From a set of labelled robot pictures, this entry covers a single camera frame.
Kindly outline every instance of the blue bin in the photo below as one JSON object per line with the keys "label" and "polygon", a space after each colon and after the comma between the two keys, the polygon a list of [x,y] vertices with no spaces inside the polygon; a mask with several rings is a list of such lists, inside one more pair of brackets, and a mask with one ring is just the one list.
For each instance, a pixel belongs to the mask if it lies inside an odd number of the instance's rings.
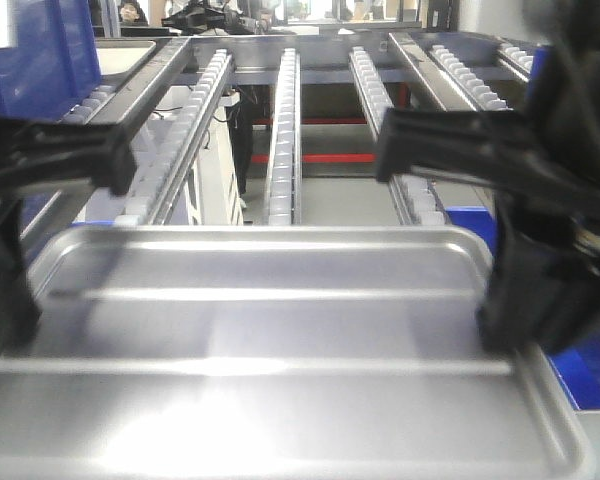
{"label": "blue bin", "polygon": [[15,7],[18,47],[0,50],[0,116],[57,120],[100,84],[88,2]]}

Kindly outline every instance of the robotic arm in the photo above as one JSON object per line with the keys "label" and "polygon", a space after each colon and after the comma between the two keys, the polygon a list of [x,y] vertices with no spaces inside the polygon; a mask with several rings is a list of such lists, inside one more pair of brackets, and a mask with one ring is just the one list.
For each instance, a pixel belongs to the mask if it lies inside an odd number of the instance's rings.
{"label": "robotic arm", "polygon": [[526,10],[554,47],[525,111],[390,111],[376,176],[426,172],[493,188],[483,344],[555,352],[600,325],[600,0],[531,0]]}

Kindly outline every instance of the metal rail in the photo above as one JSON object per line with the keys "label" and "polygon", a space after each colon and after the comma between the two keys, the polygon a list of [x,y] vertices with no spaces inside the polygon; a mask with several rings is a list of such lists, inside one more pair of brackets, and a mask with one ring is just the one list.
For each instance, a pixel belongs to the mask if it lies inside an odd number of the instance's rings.
{"label": "metal rail", "polygon": [[300,110],[300,57],[288,48],[280,61],[267,166],[264,223],[268,225],[300,222]]}
{"label": "metal rail", "polygon": [[[129,138],[133,138],[187,65],[192,53],[190,38],[170,40],[109,99],[89,123],[122,123]],[[31,259],[51,236],[66,228],[93,192],[91,186],[55,192],[20,236],[26,257]]]}
{"label": "metal rail", "polygon": [[484,81],[451,53],[444,45],[434,45],[431,56],[435,62],[453,79],[473,103],[474,110],[507,110],[507,102],[491,90]]}
{"label": "metal rail", "polygon": [[[364,48],[355,47],[349,59],[367,124],[373,139],[377,140],[385,111],[393,107],[393,103]],[[394,175],[389,182],[389,192],[402,225],[443,225],[447,221],[444,208],[427,180],[411,175]]]}
{"label": "metal rail", "polygon": [[407,69],[407,73],[417,78],[409,87],[422,107],[445,112],[473,108],[466,95],[443,75],[408,33],[390,33],[388,48]]}
{"label": "metal rail", "polygon": [[213,56],[169,129],[158,161],[149,167],[145,181],[139,182],[130,196],[125,213],[140,216],[140,223],[168,222],[222,96],[231,61],[232,56],[226,50],[218,50]]}
{"label": "metal rail", "polygon": [[533,66],[533,55],[529,55],[525,50],[521,50],[510,43],[503,43],[498,49],[498,56],[501,65],[511,70],[523,82],[529,82],[531,67]]}

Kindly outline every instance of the red stripe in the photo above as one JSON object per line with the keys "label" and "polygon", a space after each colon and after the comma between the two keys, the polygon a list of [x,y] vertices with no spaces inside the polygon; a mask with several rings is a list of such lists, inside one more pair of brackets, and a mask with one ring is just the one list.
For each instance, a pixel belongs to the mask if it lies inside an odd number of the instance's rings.
{"label": "red stripe", "polygon": [[[302,156],[302,163],[372,163],[373,153],[308,153]],[[268,155],[253,155],[253,163],[268,163]]]}
{"label": "red stripe", "polygon": [[398,106],[399,107],[408,107],[409,103],[411,103],[411,92],[409,91],[409,85],[406,83],[401,83],[398,88]]}
{"label": "red stripe", "polygon": [[[271,125],[270,118],[258,118],[253,121],[254,125]],[[303,118],[303,125],[365,125],[364,118]]]}

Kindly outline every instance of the metal tray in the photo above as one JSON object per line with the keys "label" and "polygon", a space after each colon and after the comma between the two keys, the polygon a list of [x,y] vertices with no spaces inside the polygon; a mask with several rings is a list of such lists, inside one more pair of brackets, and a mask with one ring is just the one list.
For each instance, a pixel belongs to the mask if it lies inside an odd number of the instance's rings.
{"label": "metal tray", "polygon": [[543,355],[480,348],[488,269],[449,227],[68,231],[0,479],[590,479]]}
{"label": "metal tray", "polygon": [[121,75],[138,68],[156,48],[151,40],[110,40],[96,42],[102,75]]}

